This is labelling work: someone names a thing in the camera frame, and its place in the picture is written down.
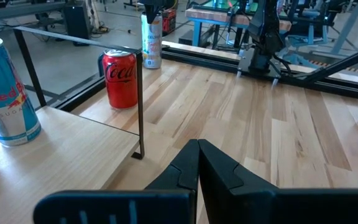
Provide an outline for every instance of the red bull logo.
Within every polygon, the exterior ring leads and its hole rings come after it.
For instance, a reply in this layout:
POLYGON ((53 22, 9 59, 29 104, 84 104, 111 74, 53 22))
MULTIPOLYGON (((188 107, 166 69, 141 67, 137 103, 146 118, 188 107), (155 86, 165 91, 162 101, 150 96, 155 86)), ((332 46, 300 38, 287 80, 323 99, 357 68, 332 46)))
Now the red bull logo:
POLYGON ((0 102, 15 98, 15 100, 12 103, 7 104, 8 109, 14 106, 22 105, 27 98, 24 93, 23 84, 16 82, 16 88, 17 91, 15 91, 14 87, 11 86, 11 90, 7 94, 0 94, 0 102))

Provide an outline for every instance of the concrete floor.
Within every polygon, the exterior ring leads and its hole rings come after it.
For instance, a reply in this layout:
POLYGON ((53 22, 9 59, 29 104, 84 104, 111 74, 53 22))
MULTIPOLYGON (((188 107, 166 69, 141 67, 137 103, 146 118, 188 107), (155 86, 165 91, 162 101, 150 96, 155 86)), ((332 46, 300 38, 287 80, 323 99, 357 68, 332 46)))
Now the concrete floor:
MULTIPOLYGON (((106 44, 141 48, 142 37, 140 15, 143 7, 140 6, 139 11, 136 11, 134 7, 127 7, 124 9, 124 1, 125 0, 118 0, 118 2, 115 3, 109 1, 107 3, 107 12, 104 11, 104 7, 101 3, 96 3, 99 20, 102 21, 105 26, 109 27, 111 31, 108 34, 103 34, 99 38, 93 39, 106 44)), ((179 1, 177 10, 177 30, 164 37, 164 40, 178 42, 179 37, 190 29, 193 29, 193 23, 187 21, 185 17, 185 8, 186 1, 179 1)), ((50 16, 56 18, 61 17, 58 12, 53 12, 50 16)), ((348 13, 338 15, 335 28, 341 30, 348 16, 348 13)), ((6 20, 9 25, 25 24, 34 21, 35 16, 6 20)), ((208 27, 209 24, 203 24, 203 30, 206 30, 208 27)), ((62 25, 56 25, 51 31, 65 33, 65 28, 62 25)), ((57 42, 53 39, 44 42, 42 41, 42 37, 37 37, 28 33, 25 33, 24 36, 41 86, 50 94, 61 95, 67 90, 84 82, 84 80, 97 74, 97 58, 103 51, 102 48, 93 46, 75 47, 71 42, 57 42)), ((329 37, 337 38, 337 36, 338 34, 335 31, 329 31, 329 37)), ((25 84, 31 85, 29 74, 12 30, 10 28, 4 29, 0 32, 0 37, 4 40, 5 46, 11 54, 14 65, 21 76, 22 81, 25 84)), ((358 48, 358 21, 353 27, 348 39, 358 48)), ((220 39, 219 43, 223 44, 224 39, 220 39)), ((330 51, 333 44, 334 43, 328 43, 325 46, 319 47, 303 47, 300 50, 303 52, 316 49, 330 51)), ((348 43, 344 44, 343 49, 344 50, 341 50, 341 54, 354 54, 357 52, 353 46, 348 43)), ((35 93, 29 91, 29 95, 31 102, 37 107, 39 102, 35 93)))

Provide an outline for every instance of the blue and silver can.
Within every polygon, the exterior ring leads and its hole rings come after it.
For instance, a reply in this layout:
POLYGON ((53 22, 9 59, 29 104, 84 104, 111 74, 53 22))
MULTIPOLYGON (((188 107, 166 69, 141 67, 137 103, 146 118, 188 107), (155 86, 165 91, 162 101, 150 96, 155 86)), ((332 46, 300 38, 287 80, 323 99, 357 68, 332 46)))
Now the blue and silver can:
POLYGON ((40 132, 34 107, 0 39, 0 142, 16 146, 35 139, 40 132))

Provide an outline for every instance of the can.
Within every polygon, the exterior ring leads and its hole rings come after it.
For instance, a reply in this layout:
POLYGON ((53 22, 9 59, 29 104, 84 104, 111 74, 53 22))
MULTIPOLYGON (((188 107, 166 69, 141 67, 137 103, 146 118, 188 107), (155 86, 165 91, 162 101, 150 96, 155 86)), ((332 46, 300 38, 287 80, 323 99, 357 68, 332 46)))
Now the can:
POLYGON ((0 143, 16 146, 35 139, 41 125, 0 39, 0 143))
POLYGON ((151 24, 142 13, 142 51, 145 68, 160 68, 162 54, 162 16, 158 13, 151 24))
POLYGON ((137 104, 136 57, 120 50, 105 50, 102 66, 110 105, 115 109, 137 104))

